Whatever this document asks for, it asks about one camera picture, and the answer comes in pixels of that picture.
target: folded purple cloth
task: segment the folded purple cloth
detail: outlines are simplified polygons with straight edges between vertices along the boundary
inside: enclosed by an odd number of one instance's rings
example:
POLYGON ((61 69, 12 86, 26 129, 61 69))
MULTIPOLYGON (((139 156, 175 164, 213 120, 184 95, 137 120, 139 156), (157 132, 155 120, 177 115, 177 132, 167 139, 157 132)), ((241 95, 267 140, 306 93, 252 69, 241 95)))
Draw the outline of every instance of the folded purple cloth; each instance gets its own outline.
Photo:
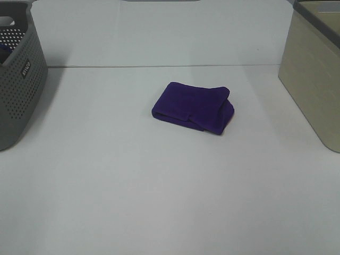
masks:
POLYGON ((171 82, 151 112, 161 121, 222 134, 234 115, 229 94, 225 87, 205 89, 171 82))

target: perforated basket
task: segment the perforated basket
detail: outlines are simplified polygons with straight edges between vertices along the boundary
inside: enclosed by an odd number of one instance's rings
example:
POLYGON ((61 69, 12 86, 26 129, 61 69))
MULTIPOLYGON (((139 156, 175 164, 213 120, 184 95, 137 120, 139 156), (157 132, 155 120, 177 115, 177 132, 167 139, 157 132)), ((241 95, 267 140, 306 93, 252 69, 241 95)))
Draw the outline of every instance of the perforated basket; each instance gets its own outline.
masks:
POLYGON ((15 144, 30 119, 47 77, 47 65, 31 15, 31 3, 0 0, 0 44, 13 50, 0 64, 0 150, 15 144))

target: beige storage box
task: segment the beige storage box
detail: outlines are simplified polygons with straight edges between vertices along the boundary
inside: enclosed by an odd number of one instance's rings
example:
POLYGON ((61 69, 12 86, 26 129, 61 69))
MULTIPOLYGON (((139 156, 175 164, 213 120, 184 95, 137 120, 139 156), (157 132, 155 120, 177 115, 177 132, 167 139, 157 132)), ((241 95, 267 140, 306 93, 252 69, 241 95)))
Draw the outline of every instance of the beige storage box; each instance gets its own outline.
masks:
POLYGON ((279 78, 324 145, 340 152, 340 1, 294 3, 279 78))

